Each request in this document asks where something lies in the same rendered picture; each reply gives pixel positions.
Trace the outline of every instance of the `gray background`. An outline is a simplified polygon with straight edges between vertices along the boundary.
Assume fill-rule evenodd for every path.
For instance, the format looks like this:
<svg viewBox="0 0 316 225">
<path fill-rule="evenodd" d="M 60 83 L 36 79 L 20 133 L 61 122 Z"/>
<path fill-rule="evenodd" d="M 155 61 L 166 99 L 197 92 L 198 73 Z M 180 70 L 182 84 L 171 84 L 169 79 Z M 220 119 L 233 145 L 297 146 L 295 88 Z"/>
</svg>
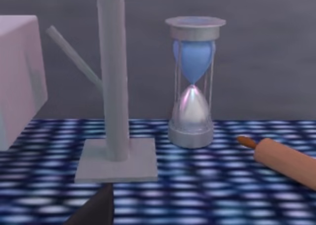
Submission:
<svg viewBox="0 0 316 225">
<path fill-rule="evenodd" d="M 164 20 L 227 20 L 217 41 L 214 119 L 316 119 L 315 0 L 126 0 L 131 118 L 168 118 L 174 62 Z M 100 74 L 96 0 L 0 0 L 39 18 L 49 100 L 37 118 L 102 118 L 102 98 L 44 31 L 54 25 Z"/>
</svg>

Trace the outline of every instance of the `white box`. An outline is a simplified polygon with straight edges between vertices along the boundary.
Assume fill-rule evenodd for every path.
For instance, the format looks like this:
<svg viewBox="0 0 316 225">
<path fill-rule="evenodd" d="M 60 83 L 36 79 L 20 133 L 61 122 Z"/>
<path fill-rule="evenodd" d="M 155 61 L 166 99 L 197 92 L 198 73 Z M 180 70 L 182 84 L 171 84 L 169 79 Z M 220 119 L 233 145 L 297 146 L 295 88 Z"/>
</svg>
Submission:
<svg viewBox="0 0 316 225">
<path fill-rule="evenodd" d="M 0 151 L 14 143 L 46 101 L 37 17 L 0 15 Z"/>
</svg>

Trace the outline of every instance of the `orange rolling pin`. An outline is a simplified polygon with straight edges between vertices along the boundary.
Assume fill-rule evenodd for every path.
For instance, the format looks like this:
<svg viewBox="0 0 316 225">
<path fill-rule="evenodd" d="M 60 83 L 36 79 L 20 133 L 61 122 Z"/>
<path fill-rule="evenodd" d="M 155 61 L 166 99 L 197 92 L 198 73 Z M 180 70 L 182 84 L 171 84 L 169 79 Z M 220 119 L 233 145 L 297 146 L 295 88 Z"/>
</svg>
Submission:
<svg viewBox="0 0 316 225">
<path fill-rule="evenodd" d="M 307 156 L 270 138 L 258 144 L 244 136 L 237 141 L 255 150 L 254 159 L 306 187 L 316 190 L 316 159 Z"/>
</svg>

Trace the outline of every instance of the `blue patterned tablecloth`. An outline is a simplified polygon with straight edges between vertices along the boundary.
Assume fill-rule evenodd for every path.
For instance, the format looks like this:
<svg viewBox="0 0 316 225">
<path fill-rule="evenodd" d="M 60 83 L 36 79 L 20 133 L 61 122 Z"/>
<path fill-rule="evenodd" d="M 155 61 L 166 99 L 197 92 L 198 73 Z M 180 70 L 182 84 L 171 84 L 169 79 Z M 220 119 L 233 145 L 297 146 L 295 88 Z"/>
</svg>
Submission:
<svg viewBox="0 0 316 225">
<path fill-rule="evenodd" d="M 116 225 L 316 225 L 316 192 L 253 160 L 238 135 L 273 138 L 316 156 L 314 121 L 217 121 L 207 148 L 178 148 L 167 121 L 134 120 L 132 137 L 155 137 L 159 182 L 115 184 Z M 74 184 L 86 138 L 102 120 L 34 120 L 0 152 L 0 224 L 59 225 L 100 184 Z"/>
</svg>

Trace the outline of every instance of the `wooden handle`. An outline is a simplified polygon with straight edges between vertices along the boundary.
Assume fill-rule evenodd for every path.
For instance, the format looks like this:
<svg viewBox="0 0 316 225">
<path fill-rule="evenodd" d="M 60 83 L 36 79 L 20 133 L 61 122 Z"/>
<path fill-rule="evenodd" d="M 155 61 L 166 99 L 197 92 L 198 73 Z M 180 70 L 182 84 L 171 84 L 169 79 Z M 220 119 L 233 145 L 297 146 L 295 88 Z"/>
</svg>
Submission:
<svg viewBox="0 0 316 225">
<path fill-rule="evenodd" d="M 257 146 L 257 143 L 254 140 L 252 140 L 251 138 L 249 138 L 249 137 L 238 136 L 237 137 L 237 141 L 241 145 L 244 145 L 245 147 L 249 147 L 249 148 L 252 148 L 252 149 L 255 149 L 256 146 Z"/>
</svg>

